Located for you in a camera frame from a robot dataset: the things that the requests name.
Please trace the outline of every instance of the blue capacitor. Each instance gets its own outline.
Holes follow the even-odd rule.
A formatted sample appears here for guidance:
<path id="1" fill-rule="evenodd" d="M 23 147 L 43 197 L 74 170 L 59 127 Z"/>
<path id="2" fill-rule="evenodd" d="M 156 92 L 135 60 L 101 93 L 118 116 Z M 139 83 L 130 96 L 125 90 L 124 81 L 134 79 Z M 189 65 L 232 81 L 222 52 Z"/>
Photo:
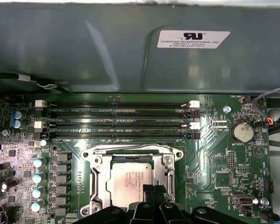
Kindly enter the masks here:
<path id="1" fill-rule="evenodd" d="M 15 121 L 13 122 L 13 127 L 14 127 L 14 128 L 23 129 L 23 128 L 25 128 L 25 126 L 26 126 L 26 123 L 25 123 L 24 121 L 15 120 Z"/>
<path id="2" fill-rule="evenodd" d="M 22 111 L 15 111 L 14 114 L 14 119 L 16 120 L 23 120 L 26 118 L 26 113 L 25 112 L 22 112 Z"/>

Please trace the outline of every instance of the dimm slot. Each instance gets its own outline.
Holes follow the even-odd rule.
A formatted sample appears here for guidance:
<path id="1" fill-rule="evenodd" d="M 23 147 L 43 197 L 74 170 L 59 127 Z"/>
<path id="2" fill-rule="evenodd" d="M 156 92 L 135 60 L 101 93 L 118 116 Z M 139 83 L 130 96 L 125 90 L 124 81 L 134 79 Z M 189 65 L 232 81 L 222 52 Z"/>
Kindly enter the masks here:
<path id="1" fill-rule="evenodd" d="M 180 109 L 180 104 L 160 104 L 160 103 L 73 103 L 73 104 L 57 104 L 57 108 L 132 108 L 137 109 Z"/>

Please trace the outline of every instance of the black cable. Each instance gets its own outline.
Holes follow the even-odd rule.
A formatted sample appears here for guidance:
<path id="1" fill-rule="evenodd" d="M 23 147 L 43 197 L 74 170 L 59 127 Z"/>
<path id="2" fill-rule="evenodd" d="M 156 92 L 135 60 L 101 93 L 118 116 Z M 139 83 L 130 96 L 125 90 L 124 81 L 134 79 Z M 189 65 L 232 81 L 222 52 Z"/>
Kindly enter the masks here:
<path id="1" fill-rule="evenodd" d="M 280 141 L 269 140 L 270 146 L 280 147 Z"/>
<path id="2" fill-rule="evenodd" d="M 0 73 L 0 79 L 18 79 L 19 75 L 15 73 Z"/>
<path id="3" fill-rule="evenodd" d="M 264 92 L 262 94 L 260 94 L 258 97 L 256 97 L 253 102 L 252 102 L 252 106 L 254 108 L 254 110 L 260 114 L 262 117 L 264 117 L 265 119 L 269 119 L 269 117 L 263 113 L 258 107 L 257 107 L 257 103 L 260 99 L 262 99 L 263 97 L 266 97 L 270 94 L 273 94 L 273 93 L 276 93 L 276 92 L 280 92 L 280 87 L 279 88 L 276 88 L 276 89 L 273 89 L 273 90 L 270 90 L 270 91 L 267 91 L 267 92 Z"/>
<path id="4" fill-rule="evenodd" d="M 279 133 L 279 132 L 280 132 L 280 125 L 272 128 L 272 129 L 269 129 L 269 135 L 276 134 L 276 133 Z"/>

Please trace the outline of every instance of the integrated circuit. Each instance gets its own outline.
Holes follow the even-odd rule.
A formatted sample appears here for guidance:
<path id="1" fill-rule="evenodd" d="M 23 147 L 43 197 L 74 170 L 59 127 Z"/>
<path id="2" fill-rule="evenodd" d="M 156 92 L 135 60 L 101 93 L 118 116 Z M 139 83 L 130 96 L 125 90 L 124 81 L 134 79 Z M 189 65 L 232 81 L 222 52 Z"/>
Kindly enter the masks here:
<path id="1" fill-rule="evenodd" d="M 15 150 L 9 150 L 8 151 L 8 156 L 9 157 L 15 157 L 16 151 Z"/>
<path id="2" fill-rule="evenodd" d="M 23 172 L 23 178 L 30 178 L 31 177 L 31 171 L 26 170 Z"/>

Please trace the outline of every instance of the screw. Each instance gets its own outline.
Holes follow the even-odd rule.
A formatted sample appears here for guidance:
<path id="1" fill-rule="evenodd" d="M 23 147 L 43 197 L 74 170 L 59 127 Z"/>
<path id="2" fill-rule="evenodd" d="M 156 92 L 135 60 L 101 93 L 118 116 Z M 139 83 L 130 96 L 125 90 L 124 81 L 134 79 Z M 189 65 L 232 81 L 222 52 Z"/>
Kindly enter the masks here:
<path id="1" fill-rule="evenodd" d="M 176 156 L 177 156 L 178 158 L 180 158 L 180 157 L 182 156 L 182 153 L 181 153 L 181 152 L 178 152 L 178 153 L 176 153 Z"/>
<path id="2" fill-rule="evenodd" d="M 170 156 L 165 156 L 164 157 L 164 163 L 166 163 L 166 164 L 170 164 L 171 163 L 171 157 Z"/>
<path id="3" fill-rule="evenodd" d="M 98 204 L 95 204 L 95 205 L 93 205 L 92 210 L 93 210 L 94 212 L 98 212 L 98 211 L 101 210 L 101 207 L 100 207 Z"/>
<path id="4" fill-rule="evenodd" d="M 231 107 L 230 106 L 225 106 L 223 107 L 224 113 L 230 113 L 231 112 Z"/>
<path id="5" fill-rule="evenodd" d="M 261 198 L 260 203 L 262 206 L 269 206 L 270 201 L 267 198 Z"/>
<path id="6" fill-rule="evenodd" d="M 197 210 L 200 214 L 205 214 L 206 213 L 206 210 L 204 210 L 204 209 L 198 209 Z"/>
<path id="7" fill-rule="evenodd" d="M 149 204 L 144 204 L 143 208 L 148 209 L 149 208 Z"/>
<path id="8" fill-rule="evenodd" d="M 83 215 L 85 215 L 85 216 L 86 216 L 86 215 L 87 215 L 87 213 L 88 213 L 88 210 L 87 210 L 87 209 L 83 209 L 83 210 L 82 210 L 82 214 L 83 214 Z"/>
<path id="9" fill-rule="evenodd" d="M 165 204 L 165 207 L 166 207 L 166 208 L 168 208 L 168 209 L 171 209 L 171 208 L 173 208 L 173 205 L 172 205 L 172 204 L 167 203 L 167 204 Z"/>
<path id="10" fill-rule="evenodd" d="M 94 163 L 95 163 L 96 165 L 102 164 L 102 159 L 101 159 L 101 157 L 99 157 L 99 156 L 95 157 L 95 158 L 94 158 Z"/>

